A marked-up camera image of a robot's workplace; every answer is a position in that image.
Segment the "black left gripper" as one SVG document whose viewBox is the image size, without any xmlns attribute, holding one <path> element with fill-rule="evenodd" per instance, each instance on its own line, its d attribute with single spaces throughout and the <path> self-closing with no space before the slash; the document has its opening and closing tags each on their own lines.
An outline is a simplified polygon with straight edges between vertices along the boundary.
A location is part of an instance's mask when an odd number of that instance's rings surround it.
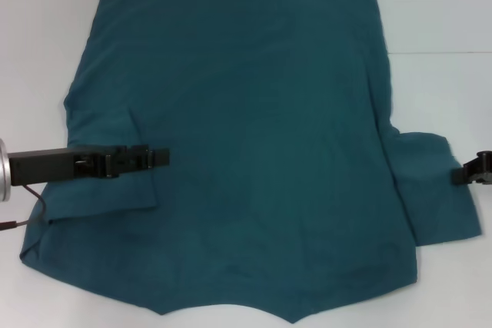
<svg viewBox="0 0 492 328">
<path fill-rule="evenodd" d="M 94 177 L 97 159 L 105 156 L 105 176 L 147 171 L 170 164 L 170 151 L 150 149 L 148 145 L 116 147 L 106 154 L 103 147 L 73 147 L 42 151 L 10 153 L 9 164 L 13 186 L 71 181 Z"/>
</svg>

